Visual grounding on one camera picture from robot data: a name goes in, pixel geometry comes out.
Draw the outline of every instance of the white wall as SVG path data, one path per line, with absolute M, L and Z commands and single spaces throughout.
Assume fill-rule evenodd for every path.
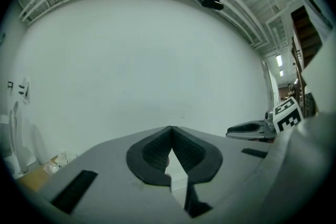
M 218 17 L 175 0 L 63 6 L 28 29 L 13 77 L 30 79 L 23 113 L 48 157 L 165 125 L 224 136 L 267 110 L 260 57 Z
M 8 114 L 7 98 L 9 90 L 8 81 L 11 81 L 9 73 L 12 69 L 13 60 L 21 40 L 26 33 L 27 25 L 19 19 L 22 11 L 17 0 L 14 0 L 8 8 L 2 22 L 0 22 L 0 40 L 2 33 L 6 33 L 4 41 L 0 44 L 0 113 Z

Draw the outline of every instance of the black slot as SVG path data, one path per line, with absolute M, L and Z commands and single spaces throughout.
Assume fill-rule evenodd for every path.
M 92 171 L 81 171 L 51 204 L 64 213 L 70 214 L 97 175 L 97 173 Z
M 168 155 L 172 149 L 170 127 L 156 134 L 156 138 L 144 146 L 142 157 L 150 166 L 164 173 L 167 167 Z
M 191 184 L 211 181 L 223 162 L 216 146 L 178 127 L 172 128 L 172 147 Z
M 248 155 L 251 155 L 251 156 L 263 158 L 263 159 L 266 158 L 266 156 L 267 156 L 267 152 L 254 150 L 252 148 L 245 148 L 241 152 L 243 152 L 245 154 L 248 154 Z
M 256 132 L 260 129 L 258 123 L 246 123 L 239 126 L 233 126 L 227 129 L 228 133 L 237 133 L 237 132 Z

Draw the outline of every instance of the camera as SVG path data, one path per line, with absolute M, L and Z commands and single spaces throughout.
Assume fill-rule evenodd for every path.
M 196 0 L 202 7 L 212 8 L 215 10 L 222 10 L 224 8 L 223 3 L 219 0 Z

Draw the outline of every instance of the black strip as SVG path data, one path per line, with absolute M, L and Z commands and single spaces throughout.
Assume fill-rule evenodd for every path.
M 259 142 L 265 142 L 265 143 L 268 143 L 268 138 L 260 138 L 260 139 L 259 139 Z
M 255 157 L 259 157 L 259 158 L 266 158 L 267 153 L 265 151 L 258 151 L 258 150 L 254 150 L 252 148 L 245 148 L 243 149 L 241 152 L 251 155 L 251 156 L 255 156 Z
M 223 162 L 216 146 L 178 127 L 172 128 L 172 147 L 191 184 L 212 180 Z
M 81 171 L 51 204 L 64 213 L 70 214 L 97 175 L 97 173 L 92 171 Z
M 210 205 L 198 200 L 194 185 L 188 183 L 184 210 L 187 211 L 192 218 L 195 218 L 211 209 L 212 207 Z
M 171 126 L 132 145 L 126 153 L 131 172 L 144 183 L 170 187 L 171 178 L 164 174 L 168 155 L 172 149 Z

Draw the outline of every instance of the fluorescent light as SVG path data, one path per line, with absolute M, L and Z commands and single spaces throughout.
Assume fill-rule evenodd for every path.
M 278 55 L 277 56 L 277 61 L 278 61 L 278 66 L 282 66 L 282 58 L 281 58 L 281 55 Z

